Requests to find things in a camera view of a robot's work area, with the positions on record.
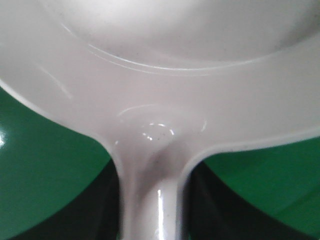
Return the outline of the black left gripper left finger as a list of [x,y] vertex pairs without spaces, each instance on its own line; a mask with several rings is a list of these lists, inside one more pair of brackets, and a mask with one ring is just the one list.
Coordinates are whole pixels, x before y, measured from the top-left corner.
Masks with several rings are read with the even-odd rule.
[[120,232],[119,178],[112,161],[76,198],[16,240],[117,240]]

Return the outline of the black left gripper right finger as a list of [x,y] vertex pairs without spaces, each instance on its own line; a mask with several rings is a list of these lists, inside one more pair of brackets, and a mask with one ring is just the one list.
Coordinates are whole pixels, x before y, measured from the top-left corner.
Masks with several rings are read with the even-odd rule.
[[248,204],[205,163],[191,173],[188,231],[193,240],[286,240],[288,229]]

